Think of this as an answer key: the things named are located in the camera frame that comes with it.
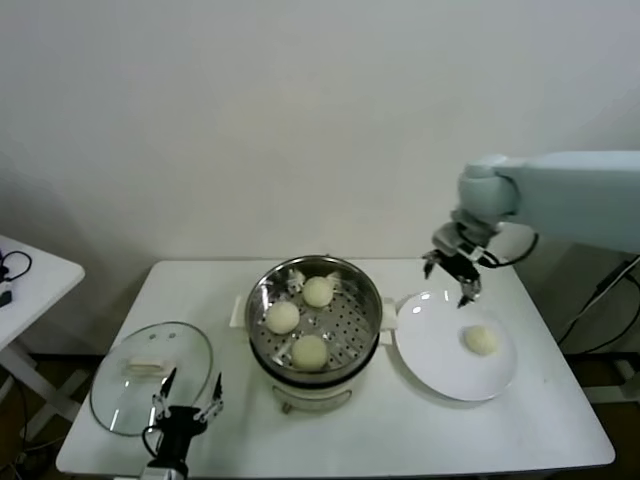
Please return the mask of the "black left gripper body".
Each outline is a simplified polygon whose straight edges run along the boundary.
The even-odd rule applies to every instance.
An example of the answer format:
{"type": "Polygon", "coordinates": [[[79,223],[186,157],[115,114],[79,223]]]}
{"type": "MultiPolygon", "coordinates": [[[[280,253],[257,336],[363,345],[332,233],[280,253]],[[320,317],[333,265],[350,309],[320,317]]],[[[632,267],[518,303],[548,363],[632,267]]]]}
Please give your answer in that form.
{"type": "Polygon", "coordinates": [[[155,461],[160,464],[185,464],[191,441],[207,428],[195,407],[171,406],[169,417],[156,422],[161,432],[155,461]]]}

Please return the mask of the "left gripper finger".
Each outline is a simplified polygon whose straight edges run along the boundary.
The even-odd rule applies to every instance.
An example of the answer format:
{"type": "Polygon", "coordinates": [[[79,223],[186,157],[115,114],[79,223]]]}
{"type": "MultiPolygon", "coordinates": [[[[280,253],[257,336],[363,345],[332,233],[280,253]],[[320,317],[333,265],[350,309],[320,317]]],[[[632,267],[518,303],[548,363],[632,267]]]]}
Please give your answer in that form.
{"type": "Polygon", "coordinates": [[[217,416],[222,410],[222,374],[219,373],[216,379],[211,401],[204,408],[200,409],[197,414],[194,415],[194,420],[198,422],[207,422],[210,417],[217,416]]]}
{"type": "Polygon", "coordinates": [[[159,392],[152,396],[152,405],[154,408],[155,420],[169,418],[171,415],[168,404],[168,396],[171,391],[176,373],[177,369],[173,368],[170,374],[162,381],[159,392]]]}

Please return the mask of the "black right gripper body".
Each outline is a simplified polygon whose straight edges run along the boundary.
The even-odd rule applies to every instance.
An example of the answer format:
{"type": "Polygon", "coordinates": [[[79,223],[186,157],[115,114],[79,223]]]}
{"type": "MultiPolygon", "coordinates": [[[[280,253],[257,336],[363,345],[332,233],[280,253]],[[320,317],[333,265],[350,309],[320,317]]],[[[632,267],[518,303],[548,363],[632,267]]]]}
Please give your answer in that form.
{"type": "Polygon", "coordinates": [[[452,278],[461,284],[472,284],[480,281],[480,274],[474,263],[464,255],[446,255],[443,252],[435,252],[435,260],[452,278]]]}

